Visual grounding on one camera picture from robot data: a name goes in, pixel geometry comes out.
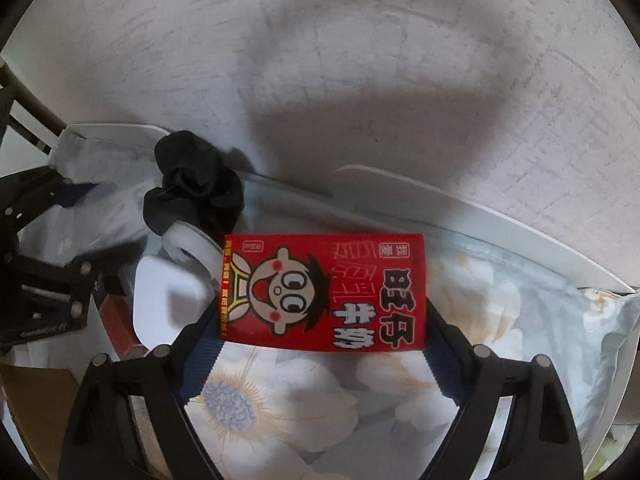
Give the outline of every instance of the red box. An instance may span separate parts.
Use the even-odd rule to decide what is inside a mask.
[[[307,351],[417,350],[425,319],[422,235],[225,238],[224,340]]]
[[[108,294],[98,313],[113,349],[121,360],[145,356],[147,349],[133,330],[131,309],[127,298]]]

